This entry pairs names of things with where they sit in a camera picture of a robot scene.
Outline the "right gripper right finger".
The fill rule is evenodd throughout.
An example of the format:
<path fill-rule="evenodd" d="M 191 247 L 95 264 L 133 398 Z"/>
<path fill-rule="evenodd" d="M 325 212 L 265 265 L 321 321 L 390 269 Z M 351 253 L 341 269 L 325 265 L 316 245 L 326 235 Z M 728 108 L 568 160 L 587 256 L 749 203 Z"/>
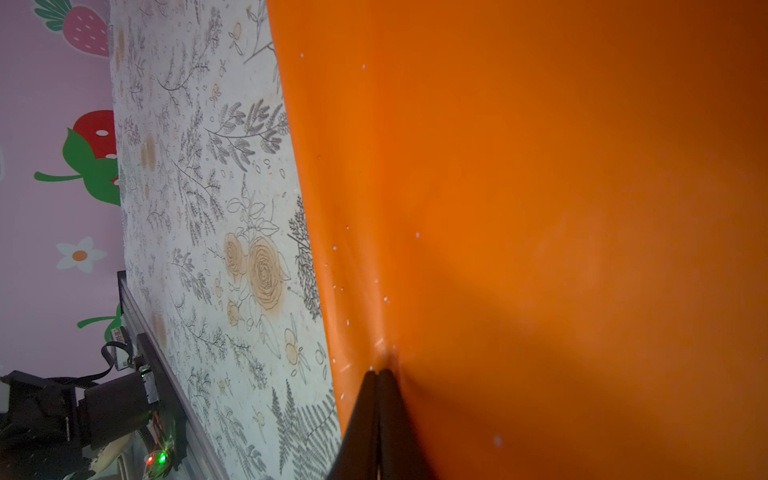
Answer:
<path fill-rule="evenodd" d="M 436 479 L 411 424 L 397 379 L 391 370 L 377 377 L 380 478 Z"/>

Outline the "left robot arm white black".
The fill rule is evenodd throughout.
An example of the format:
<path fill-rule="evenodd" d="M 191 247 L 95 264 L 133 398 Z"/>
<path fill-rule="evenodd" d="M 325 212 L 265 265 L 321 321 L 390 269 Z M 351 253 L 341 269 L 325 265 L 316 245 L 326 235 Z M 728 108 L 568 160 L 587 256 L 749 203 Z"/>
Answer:
<path fill-rule="evenodd" d="M 3 479 L 90 474 L 85 449 L 98 451 L 132 434 L 152 414 L 139 372 L 89 387 L 20 371 L 1 382 L 9 388 L 8 406 L 1 413 Z"/>

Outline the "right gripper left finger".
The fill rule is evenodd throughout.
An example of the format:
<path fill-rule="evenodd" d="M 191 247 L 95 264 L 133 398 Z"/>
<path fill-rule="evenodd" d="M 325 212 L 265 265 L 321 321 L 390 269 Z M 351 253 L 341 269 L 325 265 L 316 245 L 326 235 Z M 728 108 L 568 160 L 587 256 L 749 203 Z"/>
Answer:
<path fill-rule="evenodd" d="M 328 480 L 378 478 L 377 374 L 367 372 L 361 384 L 339 453 Z"/>

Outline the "orange wrapping paper sheet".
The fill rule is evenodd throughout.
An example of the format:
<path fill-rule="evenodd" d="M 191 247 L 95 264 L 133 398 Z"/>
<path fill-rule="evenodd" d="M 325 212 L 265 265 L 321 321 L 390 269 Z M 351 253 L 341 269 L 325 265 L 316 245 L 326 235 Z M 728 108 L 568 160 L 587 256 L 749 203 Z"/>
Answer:
<path fill-rule="evenodd" d="M 763 1 L 272 1 L 340 422 L 443 479 L 767 475 Z"/>

